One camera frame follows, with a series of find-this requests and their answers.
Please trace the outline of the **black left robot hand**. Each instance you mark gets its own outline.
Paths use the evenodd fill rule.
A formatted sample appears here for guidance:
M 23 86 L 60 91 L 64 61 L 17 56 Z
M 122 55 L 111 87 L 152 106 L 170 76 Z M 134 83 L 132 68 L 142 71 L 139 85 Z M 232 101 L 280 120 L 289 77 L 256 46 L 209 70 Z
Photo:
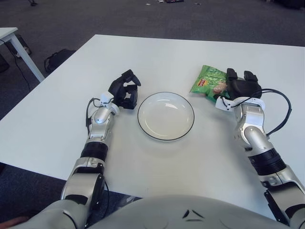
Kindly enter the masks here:
M 112 102 L 118 107 L 133 110 L 137 105 L 138 86 L 141 86 L 139 79 L 129 69 L 112 82 L 108 92 L 114 96 Z

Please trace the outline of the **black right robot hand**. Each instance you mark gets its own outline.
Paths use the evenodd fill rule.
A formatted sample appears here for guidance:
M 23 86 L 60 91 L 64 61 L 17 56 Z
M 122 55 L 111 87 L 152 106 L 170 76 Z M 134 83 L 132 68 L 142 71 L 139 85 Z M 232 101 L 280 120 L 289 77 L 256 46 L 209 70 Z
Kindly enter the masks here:
M 226 88 L 224 93 L 214 93 L 213 99 L 223 96 L 226 99 L 234 100 L 238 97 L 250 97 L 254 93 L 255 98 L 261 98 L 262 89 L 258 83 L 256 75 L 250 71 L 244 71 L 244 77 L 240 78 L 232 68 L 227 68 L 226 72 Z

